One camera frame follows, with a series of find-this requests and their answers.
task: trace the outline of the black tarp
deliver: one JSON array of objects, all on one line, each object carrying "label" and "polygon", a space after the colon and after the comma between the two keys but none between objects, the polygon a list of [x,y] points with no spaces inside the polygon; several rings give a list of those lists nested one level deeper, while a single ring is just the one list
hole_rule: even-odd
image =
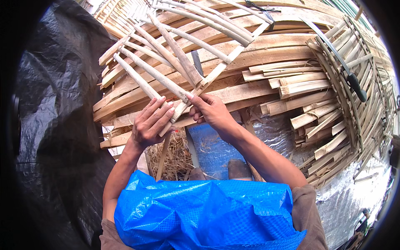
[{"label": "black tarp", "polygon": [[92,106],[102,96],[98,59],[114,42],[79,4],[58,0],[22,55],[19,198],[50,249],[99,247],[102,193],[115,161],[100,149]]}]

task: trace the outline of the foot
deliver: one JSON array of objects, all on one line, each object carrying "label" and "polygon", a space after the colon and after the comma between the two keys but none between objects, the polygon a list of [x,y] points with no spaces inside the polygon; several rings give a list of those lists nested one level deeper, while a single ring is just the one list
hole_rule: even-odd
[{"label": "foot", "polygon": [[200,168],[194,168],[190,171],[189,180],[206,180],[206,177]]},{"label": "foot", "polygon": [[237,159],[229,160],[228,176],[230,180],[253,180],[249,166]]}]

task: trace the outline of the black handle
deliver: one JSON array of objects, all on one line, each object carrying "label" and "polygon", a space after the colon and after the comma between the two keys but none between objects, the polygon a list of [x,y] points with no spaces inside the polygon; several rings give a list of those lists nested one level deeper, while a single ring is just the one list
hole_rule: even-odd
[{"label": "black handle", "polygon": [[367,93],[365,92],[365,90],[362,90],[360,88],[360,84],[358,83],[358,79],[357,79],[356,75],[354,73],[350,72],[350,75],[348,75],[348,77],[347,77],[347,81],[350,83],[350,86],[356,92],[360,101],[366,102],[367,101]]}]

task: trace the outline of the machete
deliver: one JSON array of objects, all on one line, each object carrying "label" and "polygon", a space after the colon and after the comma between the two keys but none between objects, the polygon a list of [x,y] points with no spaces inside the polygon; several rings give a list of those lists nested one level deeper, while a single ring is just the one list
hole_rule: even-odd
[{"label": "machete", "polygon": [[344,70],[347,72],[348,76],[346,81],[350,83],[350,86],[353,88],[353,90],[356,92],[358,98],[362,102],[367,101],[367,93],[365,90],[362,90],[360,88],[360,83],[358,82],[358,79],[356,75],[353,72],[350,72],[350,69],[347,67],[347,64],[344,62],[343,58],[339,55],[338,51],[335,49],[335,47],[332,45],[332,43],[328,40],[328,38],[322,33],[322,31],[312,22],[300,18],[303,22],[305,22],[310,28],[312,28],[317,35],[326,43],[326,45],[331,49],[331,51],[335,54],[336,58],[339,60],[339,62],[342,64]]}]

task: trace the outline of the shirt sleeve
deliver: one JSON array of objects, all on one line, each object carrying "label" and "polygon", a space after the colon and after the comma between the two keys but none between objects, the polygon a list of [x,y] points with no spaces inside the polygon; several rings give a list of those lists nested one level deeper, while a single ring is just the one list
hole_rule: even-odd
[{"label": "shirt sleeve", "polygon": [[103,234],[99,236],[101,242],[101,250],[133,250],[133,248],[125,245],[115,227],[115,224],[108,219],[101,221]]},{"label": "shirt sleeve", "polygon": [[298,250],[328,249],[325,241],[325,233],[322,228],[321,218],[315,204],[316,192],[310,184],[292,190],[293,226],[297,231],[307,230]]}]

